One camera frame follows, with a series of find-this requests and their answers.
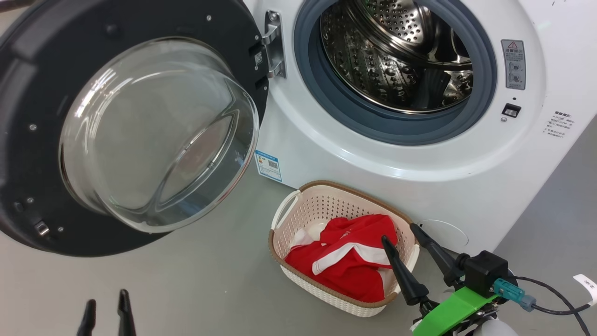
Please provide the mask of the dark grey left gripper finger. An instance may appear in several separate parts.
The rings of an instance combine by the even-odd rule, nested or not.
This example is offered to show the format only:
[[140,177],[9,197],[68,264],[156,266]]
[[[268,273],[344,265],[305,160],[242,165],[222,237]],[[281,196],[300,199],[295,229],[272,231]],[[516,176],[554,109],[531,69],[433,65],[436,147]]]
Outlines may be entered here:
[[83,311],[83,318],[77,329],[77,336],[91,336],[96,325],[96,300],[87,301]]
[[136,336],[136,326],[132,313],[132,303],[126,289],[119,291],[118,315],[120,317],[118,336]]

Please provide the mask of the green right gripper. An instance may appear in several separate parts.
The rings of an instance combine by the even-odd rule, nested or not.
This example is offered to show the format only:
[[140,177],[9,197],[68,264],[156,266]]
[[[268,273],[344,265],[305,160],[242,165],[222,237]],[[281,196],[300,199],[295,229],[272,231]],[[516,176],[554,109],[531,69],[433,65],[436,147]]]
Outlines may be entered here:
[[388,236],[381,238],[382,246],[394,272],[403,298],[409,306],[419,306],[421,319],[411,327],[414,336],[457,336],[460,332],[471,329],[469,335],[479,335],[481,327],[492,320],[495,313],[495,301],[499,297],[492,294],[484,297],[464,287],[461,278],[465,273],[457,266],[457,260],[439,243],[433,240],[421,227],[410,223],[410,230],[426,249],[443,274],[448,287],[463,287],[454,292],[444,302],[437,304],[427,295],[429,290],[419,283],[402,262],[399,251]]

